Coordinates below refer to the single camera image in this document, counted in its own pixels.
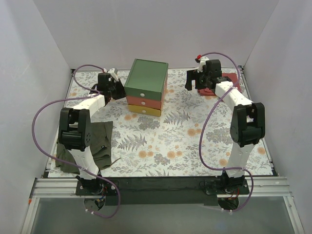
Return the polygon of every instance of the green lid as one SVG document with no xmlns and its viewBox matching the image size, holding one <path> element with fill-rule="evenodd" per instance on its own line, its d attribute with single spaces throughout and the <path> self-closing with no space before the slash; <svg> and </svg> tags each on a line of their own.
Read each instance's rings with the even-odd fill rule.
<svg viewBox="0 0 312 234">
<path fill-rule="evenodd" d="M 168 63 L 135 59 L 125 83 L 127 96 L 161 101 Z"/>
</svg>

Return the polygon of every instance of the red cloth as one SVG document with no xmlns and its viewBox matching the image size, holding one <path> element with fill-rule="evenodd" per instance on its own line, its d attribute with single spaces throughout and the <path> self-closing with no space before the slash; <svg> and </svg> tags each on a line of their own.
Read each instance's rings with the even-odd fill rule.
<svg viewBox="0 0 312 234">
<path fill-rule="evenodd" d="M 222 76 L 229 77 L 233 83 L 237 81 L 236 73 L 222 73 Z M 201 96 L 215 96 L 215 94 L 208 88 L 198 90 L 198 92 Z"/>
</svg>

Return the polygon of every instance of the stack of drawers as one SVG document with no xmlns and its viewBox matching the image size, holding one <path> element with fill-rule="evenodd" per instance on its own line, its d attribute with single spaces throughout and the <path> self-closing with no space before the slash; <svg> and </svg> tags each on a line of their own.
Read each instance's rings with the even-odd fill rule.
<svg viewBox="0 0 312 234">
<path fill-rule="evenodd" d="M 129 111 L 159 117 L 167 74 L 167 63 L 135 59 L 124 86 Z"/>
</svg>

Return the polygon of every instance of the flower pattern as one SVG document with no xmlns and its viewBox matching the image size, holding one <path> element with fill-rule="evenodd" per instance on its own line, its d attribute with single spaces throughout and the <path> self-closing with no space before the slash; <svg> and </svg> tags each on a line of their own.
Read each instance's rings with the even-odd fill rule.
<svg viewBox="0 0 312 234">
<path fill-rule="evenodd" d="M 235 69 L 223 69 L 235 73 Z M 78 72 L 77 80 L 86 87 L 97 82 L 97 72 Z M 119 71 L 118 77 L 124 84 L 129 71 Z M 121 158 L 101 173 L 113 176 L 215 176 L 220 171 L 205 168 L 198 156 L 198 143 L 205 119 L 217 102 L 217 97 L 201 97 L 195 88 L 187 91 L 185 70 L 169 70 L 168 86 L 161 117 L 131 113 L 127 100 L 110 101 L 92 116 L 92 122 L 113 121 L 112 161 Z M 243 94 L 247 96 L 243 80 Z M 70 96 L 88 95 L 76 83 L 72 83 Z M 73 107 L 81 100 L 68 101 Z M 206 127 L 202 155 L 205 162 L 216 168 L 223 167 L 232 150 L 229 127 L 232 112 L 221 102 Z M 260 141 L 252 151 L 247 166 L 253 175 L 272 175 L 267 152 Z M 51 161 L 49 177 L 75 177 L 55 167 Z"/>
</svg>

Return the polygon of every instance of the white wall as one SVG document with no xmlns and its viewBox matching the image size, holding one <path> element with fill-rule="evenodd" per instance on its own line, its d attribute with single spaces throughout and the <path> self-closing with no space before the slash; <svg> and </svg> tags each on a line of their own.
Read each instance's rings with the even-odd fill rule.
<svg viewBox="0 0 312 234">
<path fill-rule="evenodd" d="M 210 51 L 243 65 L 278 0 L 34 2 L 70 68 L 129 69 L 135 58 L 194 67 L 196 56 Z"/>
<path fill-rule="evenodd" d="M 32 141 L 32 118 L 43 104 L 65 97 L 70 69 L 32 0 L 0 0 L 0 29 L 0 233 L 17 234 L 47 161 Z M 47 151 L 60 109 L 56 104 L 38 120 Z"/>
<path fill-rule="evenodd" d="M 266 108 L 266 140 L 312 233 L 312 1 L 281 0 L 245 66 L 254 101 Z"/>
</svg>

